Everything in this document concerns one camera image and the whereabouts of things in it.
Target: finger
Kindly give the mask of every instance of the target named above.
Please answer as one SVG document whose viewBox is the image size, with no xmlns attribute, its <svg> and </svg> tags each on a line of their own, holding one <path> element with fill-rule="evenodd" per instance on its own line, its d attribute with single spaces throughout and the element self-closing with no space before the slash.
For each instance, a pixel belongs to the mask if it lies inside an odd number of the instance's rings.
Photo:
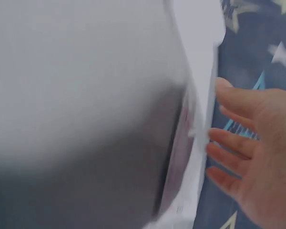
<svg viewBox="0 0 286 229">
<path fill-rule="evenodd" d="M 265 99 L 265 93 L 262 91 L 229 87 L 220 77 L 216 79 L 216 96 L 226 109 L 249 119 L 253 119 Z"/>
<path fill-rule="evenodd" d="M 248 118 L 244 118 L 241 117 L 239 115 L 234 114 L 233 112 L 227 110 L 224 106 L 220 106 L 219 107 L 220 112 L 227 116 L 228 118 L 231 118 L 232 120 L 234 120 L 235 122 L 240 123 L 242 126 L 245 126 L 247 128 L 249 128 L 251 131 L 255 132 L 255 128 L 254 128 L 254 123 L 252 120 L 248 119 Z"/>
<path fill-rule="evenodd" d="M 227 195 L 234 199 L 237 199 L 241 180 L 228 175 L 226 172 L 219 168 L 211 167 L 206 171 L 208 177 Z"/>
<path fill-rule="evenodd" d="M 231 154 L 214 143 L 209 143 L 206 146 L 206 151 L 212 159 L 233 173 L 241 177 L 247 173 L 250 161 L 241 159 L 239 156 Z"/>
<path fill-rule="evenodd" d="M 217 128 L 212 128 L 209 131 L 209 136 L 211 140 L 250 159 L 258 143 L 257 140 L 232 134 L 229 131 Z"/>
</svg>

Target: navy blue fabric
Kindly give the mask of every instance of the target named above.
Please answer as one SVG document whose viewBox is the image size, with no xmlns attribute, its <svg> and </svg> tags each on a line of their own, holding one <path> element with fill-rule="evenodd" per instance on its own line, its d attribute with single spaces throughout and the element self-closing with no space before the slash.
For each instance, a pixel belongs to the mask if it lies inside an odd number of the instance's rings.
<svg viewBox="0 0 286 229">
<path fill-rule="evenodd" d="M 245 89 L 286 90 L 286 62 L 274 58 L 271 47 L 286 50 L 286 5 L 279 0 L 222 0 L 226 35 L 219 48 L 218 76 Z M 238 123 L 224 117 L 215 104 L 213 127 L 257 138 Z M 208 158 L 206 167 L 216 165 Z M 235 229 L 258 229 L 230 197 L 207 177 L 198 205 L 194 229 L 220 229 L 237 211 Z"/>
</svg>

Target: fingernail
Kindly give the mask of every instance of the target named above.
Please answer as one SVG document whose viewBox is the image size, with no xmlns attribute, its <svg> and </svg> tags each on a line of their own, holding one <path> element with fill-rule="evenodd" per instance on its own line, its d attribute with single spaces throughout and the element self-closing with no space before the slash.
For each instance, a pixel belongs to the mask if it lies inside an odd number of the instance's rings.
<svg viewBox="0 0 286 229">
<path fill-rule="evenodd" d="M 229 81 L 224 78 L 217 77 L 216 78 L 216 90 L 226 90 L 233 87 Z"/>
</svg>

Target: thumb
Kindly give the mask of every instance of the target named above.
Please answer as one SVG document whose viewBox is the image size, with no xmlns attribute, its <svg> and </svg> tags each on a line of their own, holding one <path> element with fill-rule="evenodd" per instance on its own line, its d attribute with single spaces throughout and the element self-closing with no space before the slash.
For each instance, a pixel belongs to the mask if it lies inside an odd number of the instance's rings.
<svg viewBox="0 0 286 229">
<path fill-rule="evenodd" d="M 218 102 L 229 111 L 253 119 L 258 107 L 265 100 L 265 92 L 234 88 L 227 80 L 216 79 L 216 96 Z"/>
</svg>

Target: hand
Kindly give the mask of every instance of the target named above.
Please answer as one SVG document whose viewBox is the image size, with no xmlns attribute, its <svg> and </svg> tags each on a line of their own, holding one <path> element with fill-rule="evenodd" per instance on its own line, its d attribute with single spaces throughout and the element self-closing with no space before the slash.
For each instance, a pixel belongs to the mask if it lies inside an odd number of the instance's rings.
<svg viewBox="0 0 286 229">
<path fill-rule="evenodd" d="M 209 178 L 265 229 L 286 229 L 286 91 L 236 89 L 216 80 L 224 115 L 258 133 L 260 140 L 211 129 L 208 155 L 241 179 L 211 167 Z"/>
</svg>

